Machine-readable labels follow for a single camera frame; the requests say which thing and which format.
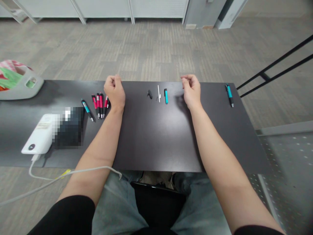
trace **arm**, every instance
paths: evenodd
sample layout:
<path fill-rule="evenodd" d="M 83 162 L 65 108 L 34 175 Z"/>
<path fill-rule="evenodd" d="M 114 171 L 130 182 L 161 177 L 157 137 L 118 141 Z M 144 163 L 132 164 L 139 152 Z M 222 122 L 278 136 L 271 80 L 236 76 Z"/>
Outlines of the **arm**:
<path fill-rule="evenodd" d="M 195 75 L 181 78 L 202 163 L 232 234 L 245 225 L 266 226 L 284 233 L 259 199 L 240 163 L 202 108 L 199 81 Z"/>
<path fill-rule="evenodd" d="M 113 165 L 125 105 L 121 78 L 118 75 L 107 77 L 104 91 L 111 102 L 111 110 L 75 170 Z M 73 174 L 58 201 L 72 195 L 84 195 L 97 206 L 109 173 L 109 169 L 99 169 Z"/>

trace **white pen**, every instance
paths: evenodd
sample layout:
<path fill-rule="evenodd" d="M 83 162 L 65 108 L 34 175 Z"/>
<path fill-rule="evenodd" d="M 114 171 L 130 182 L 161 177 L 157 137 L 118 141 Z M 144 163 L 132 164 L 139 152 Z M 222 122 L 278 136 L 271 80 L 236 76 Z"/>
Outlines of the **white pen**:
<path fill-rule="evenodd" d="M 160 90 L 159 90 L 159 85 L 157 86 L 157 91 L 159 93 L 159 103 L 160 103 L 161 94 L 160 94 Z"/>

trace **gray basket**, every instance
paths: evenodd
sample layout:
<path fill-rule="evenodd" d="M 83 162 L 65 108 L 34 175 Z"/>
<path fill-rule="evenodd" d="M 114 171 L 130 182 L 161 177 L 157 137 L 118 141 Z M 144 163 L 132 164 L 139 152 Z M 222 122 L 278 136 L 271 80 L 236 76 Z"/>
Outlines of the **gray basket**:
<path fill-rule="evenodd" d="M 0 91 L 0 100 L 21 100 L 34 97 L 42 87 L 44 80 L 28 67 L 16 67 L 19 74 L 23 75 L 20 82 L 12 89 Z"/>

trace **white power bank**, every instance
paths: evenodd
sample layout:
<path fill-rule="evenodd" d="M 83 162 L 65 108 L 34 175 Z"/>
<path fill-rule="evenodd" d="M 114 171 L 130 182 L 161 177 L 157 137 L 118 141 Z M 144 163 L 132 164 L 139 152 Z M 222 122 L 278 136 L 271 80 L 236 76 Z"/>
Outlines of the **white power bank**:
<path fill-rule="evenodd" d="M 22 149 L 23 154 L 45 154 L 52 144 L 52 127 L 58 115 L 45 114 L 28 138 Z"/>

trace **wrist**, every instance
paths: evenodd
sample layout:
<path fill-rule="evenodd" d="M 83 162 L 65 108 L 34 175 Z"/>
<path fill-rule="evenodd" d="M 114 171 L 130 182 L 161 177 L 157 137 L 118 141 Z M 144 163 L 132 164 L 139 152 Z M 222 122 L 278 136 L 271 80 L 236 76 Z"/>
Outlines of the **wrist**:
<path fill-rule="evenodd" d="M 115 114 L 123 114 L 124 106 L 112 106 L 110 112 Z"/>
<path fill-rule="evenodd" d="M 193 104 L 190 108 L 189 108 L 191 113 L 196 113 L 198 111 L 203 110 L 202 104 L 201 102 L 198 104 Z"/>

